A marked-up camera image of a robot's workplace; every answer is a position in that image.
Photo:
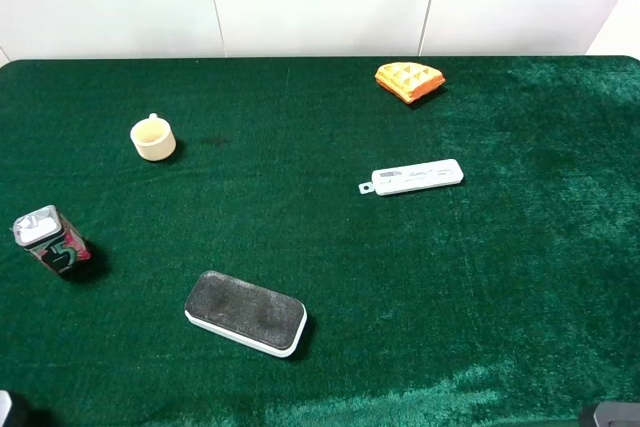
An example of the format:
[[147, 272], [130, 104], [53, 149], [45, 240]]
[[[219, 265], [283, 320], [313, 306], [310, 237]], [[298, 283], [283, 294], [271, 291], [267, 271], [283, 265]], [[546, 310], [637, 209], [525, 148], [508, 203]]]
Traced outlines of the white rectangular test cassette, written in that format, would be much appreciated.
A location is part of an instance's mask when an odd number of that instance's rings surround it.
[[457, 185], [464, 173], [455, 159], [374, 170], [368, 182], [358, 185], [362, 195], [389, 196]]

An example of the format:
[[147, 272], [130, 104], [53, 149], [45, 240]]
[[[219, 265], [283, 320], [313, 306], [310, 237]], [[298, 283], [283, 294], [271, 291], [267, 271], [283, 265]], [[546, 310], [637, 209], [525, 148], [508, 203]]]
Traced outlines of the five gum container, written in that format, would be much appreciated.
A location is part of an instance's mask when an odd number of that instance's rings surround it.
[[54, 205], [17, 218], [12, 232], [18, 246], [57, 275], [92, 257], [82, 236]]

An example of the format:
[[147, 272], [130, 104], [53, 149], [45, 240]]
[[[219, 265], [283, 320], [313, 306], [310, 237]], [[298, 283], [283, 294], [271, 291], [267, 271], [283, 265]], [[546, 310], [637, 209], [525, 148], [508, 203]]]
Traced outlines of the black white device bottom left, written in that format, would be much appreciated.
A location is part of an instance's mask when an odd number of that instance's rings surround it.
[[22, 395], [0, 391], [0, 427], [24, 427], [28, 416], [29, 405]]

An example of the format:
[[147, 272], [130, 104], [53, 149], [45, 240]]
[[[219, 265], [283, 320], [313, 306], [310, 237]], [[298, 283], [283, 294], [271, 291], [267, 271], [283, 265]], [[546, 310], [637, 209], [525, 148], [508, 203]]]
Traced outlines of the cream plastic toy cup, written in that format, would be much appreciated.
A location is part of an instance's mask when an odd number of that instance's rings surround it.
[[177, 145], [170, 124], [156, 113], [138, 121], [130, 130], [130, 139], [138, 155], [150, 162], [168, 159]]

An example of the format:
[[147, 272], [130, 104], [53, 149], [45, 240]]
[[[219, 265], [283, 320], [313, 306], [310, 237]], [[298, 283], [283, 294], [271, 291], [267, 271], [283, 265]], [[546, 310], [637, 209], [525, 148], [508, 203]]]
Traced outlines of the orange toy waffle piece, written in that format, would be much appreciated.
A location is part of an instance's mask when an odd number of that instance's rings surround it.
[[375, 80], [407, 105], [434, 92], [446, 82], [441, 71], [416, 62], [384, 64], [376, 71]]

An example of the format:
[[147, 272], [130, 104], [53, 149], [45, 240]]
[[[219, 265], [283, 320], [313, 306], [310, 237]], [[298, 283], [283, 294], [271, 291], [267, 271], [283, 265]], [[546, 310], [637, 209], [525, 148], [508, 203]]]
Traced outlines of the whiteboard eraser black felt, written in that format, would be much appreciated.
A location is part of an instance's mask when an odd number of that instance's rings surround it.
[[301, 301], [217, 271], [198, 278], [184, 313], [202, 329], [278, 358], [295, 352], [307, 321]]

